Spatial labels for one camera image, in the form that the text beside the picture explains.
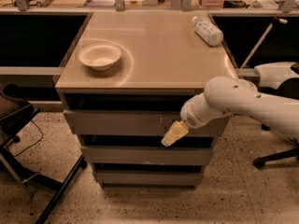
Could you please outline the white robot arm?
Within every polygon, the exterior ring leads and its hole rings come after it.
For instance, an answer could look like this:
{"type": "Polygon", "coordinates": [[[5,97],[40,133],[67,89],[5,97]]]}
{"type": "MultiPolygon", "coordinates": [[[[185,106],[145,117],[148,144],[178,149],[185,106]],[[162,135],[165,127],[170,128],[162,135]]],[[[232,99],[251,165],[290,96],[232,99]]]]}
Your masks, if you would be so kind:
{"type": "Polygon", "coordinates": [[[249,81],[230,77],[213,77],[201,94],[193,96],[181,108],[164,135],[162,144],[170,147],[189,129],[198,129],[214,119],[233,114],[251,117],[261,124],[299,142],[299,102],[291,98],[258,92],[249,81]]]}

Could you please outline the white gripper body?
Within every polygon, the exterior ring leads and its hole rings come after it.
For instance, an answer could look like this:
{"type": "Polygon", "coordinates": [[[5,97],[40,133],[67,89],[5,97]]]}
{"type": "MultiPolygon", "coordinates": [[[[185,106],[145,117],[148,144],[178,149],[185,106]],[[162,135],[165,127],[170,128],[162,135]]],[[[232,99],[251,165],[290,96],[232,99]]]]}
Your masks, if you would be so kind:
{"type": "Polygon", "coordinates": [[[211,121],[210,109],[208,107],[185,105],[180,111],[181,120],[192,129],[198,129],[211,121]]]}

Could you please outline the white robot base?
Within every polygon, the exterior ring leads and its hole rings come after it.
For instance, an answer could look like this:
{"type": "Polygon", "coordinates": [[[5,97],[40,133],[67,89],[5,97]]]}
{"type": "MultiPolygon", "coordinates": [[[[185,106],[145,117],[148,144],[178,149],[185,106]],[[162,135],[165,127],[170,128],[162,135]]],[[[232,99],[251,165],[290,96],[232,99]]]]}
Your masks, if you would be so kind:
{"type": "Polygon", "coordinates": [[[299,63],[277,62],[256,65],[259,86],[277,90],[282,83],[292,78],[299,78],[299,63]]]}

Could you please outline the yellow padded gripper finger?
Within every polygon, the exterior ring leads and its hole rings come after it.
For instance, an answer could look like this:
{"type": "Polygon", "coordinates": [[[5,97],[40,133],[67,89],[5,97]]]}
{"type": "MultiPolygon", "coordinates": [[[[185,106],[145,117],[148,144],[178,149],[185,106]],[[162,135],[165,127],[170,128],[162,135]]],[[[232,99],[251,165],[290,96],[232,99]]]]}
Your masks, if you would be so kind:
{"type": "Polygon", "coordinates": [[[189,127],[183,121],[175,121],[168,132],[164,135],[162,139],[162,144],[165,147],[170,147],[177,140],[184,137],[189,132],[189,127]]]}

